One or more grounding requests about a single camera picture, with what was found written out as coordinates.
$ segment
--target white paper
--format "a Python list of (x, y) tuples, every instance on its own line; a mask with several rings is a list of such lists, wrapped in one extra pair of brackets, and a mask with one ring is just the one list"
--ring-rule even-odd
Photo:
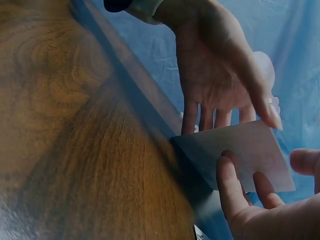
[(196, 225), (194, 225), (194, 233), (196, 240), (210, 240), (210, 238), (207, 237), (207, 235), (205, 235)]
[(236, 154), (239, 180), (246, 192), (256, 192), (256, 172), (268, 178), (275, 192), (296, 190), (271, 129), (260, 120), (177, 136), (174, 141), (213, 190), (218, 190), (216, 165), (224, 150)]

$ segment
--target fingernail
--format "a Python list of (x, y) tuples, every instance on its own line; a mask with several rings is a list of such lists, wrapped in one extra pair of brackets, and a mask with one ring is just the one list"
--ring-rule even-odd
[(281, 121), (279, 114), (277, 113), (275, 106), (272, 105), (272, 100), (271, 100), (271, 103), (269, 101), (269, 111), (270, 111), (269, 112), (270, 116), (271, 116), (272, 120), (274, 121), (275, 127), (282, 131), (283, 130), (282, 121)]

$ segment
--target finger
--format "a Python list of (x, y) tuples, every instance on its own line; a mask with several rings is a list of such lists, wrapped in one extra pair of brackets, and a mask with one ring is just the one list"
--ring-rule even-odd
[(314, 176), (314, 193), (320, 192), (320, 150), (295, 149), (290, 155), (290, 164), (295, 172)]
[(217, 109), (215, 112), (214, 128), (223, 128), (231, 124), (232, 110)]
[(199, 131), (212, 129), (214, 125), (214, 109), (201, 105)]
[(221, 156), (217, 162), (217, 185), (221, 207), (227, 221), (233, 219), (240, 211), (249, 206), (245, 199), (241, 183), (231, 159)]
[(263, 72), (258, 65), (250, 48), (239, 21), (229, 13), (232, 23), (232, 37), (224, 48), (224, 58), (231, 69), (237, 74), (249, 93), (256, 113), (271, 128), (281, 129), (282, 122), (276, 109), (270, 104), (271, 86), (264, 79)]
[(256, 172), (255, 174), (253, 174), (253, 182), (256, 193), (264, 208), (274, 209), (285, 204), (282, 199), (275, 193), (272, 184), (263, 173)]
[(239, 109), (239, 123), (253, 122), (256, 119), (256, 111), (252, 104)]
[[(222, 153), (221, 153), (221, 156), (223, 157), (227, 157), (231, 160), (231, 162), (233, 163), (234, 165), (234, 169), (235, 169), (235, 173), (236, 173), (236, 177), (239, 179), (239, 165), (238, 165), (238, 161), (237, 161), (237, 158), (236, 158), (236, 154), (233, 152), (233, 151), (230, 151), (230, 150), (224, 150)], [(247, 201), (247, 203), (249, 204), (249, 206), (252, 205), (251, 201), (249, 200), (246, 192), (245, 192), (245, 189), (244, 189), (244, 186), (241, 185), (241, 189), (242, 189), (242, 194), (243, 194), (243, 197), (245, 198), (245, 200)]]
[(198, 116), (198, 103), (195, 101), (184, 101), (184, 111), (181, 134), (192, 134), (195, 132), (195, 124)]
[(235, 49), (234, 54), (237, 53), (243, 57), (240, 57), (241, 61), (233, 63), (232, 69), (247, 89), (256, 113), (269, 127), (282, 130), (280, 116), (271, 104), (271, 87), (264, 82), (264, 76), (255, 63), (252, 51), (244, 53), (241, 49)]

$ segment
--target wooden table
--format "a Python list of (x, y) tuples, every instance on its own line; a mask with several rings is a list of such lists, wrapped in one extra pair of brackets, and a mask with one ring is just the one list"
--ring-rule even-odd
[(194, 239), (181, 119), (89, 1), (0, 1), (0, 58), (0, 239)]

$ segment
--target wrist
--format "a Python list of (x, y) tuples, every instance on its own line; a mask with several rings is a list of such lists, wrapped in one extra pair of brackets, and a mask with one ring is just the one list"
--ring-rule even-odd
[(153, 18), (175, 31), (181, 25), (195, 22), (199, 14), (215, 0), (163, 0)]

